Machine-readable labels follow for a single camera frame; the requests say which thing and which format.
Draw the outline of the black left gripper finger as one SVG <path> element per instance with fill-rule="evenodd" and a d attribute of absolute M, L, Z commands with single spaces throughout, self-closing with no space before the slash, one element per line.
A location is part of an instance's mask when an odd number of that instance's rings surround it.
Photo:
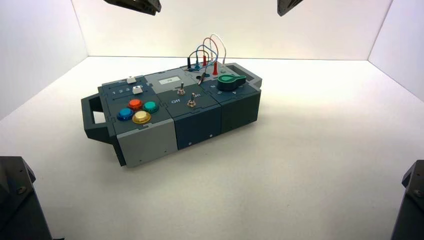
<path fill-rule="evenodd" d="M 152 16 L 160 13 L 162 9 L 159 0 L 104 0 L 104 2 Z"/>

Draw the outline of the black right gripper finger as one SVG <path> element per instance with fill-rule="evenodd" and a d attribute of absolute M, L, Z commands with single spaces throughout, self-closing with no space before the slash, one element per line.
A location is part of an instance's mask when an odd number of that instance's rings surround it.
<path fill-rule="evenodd" d="M 277 0 L 277 14 L 282 17 L 303 0 Z"/>

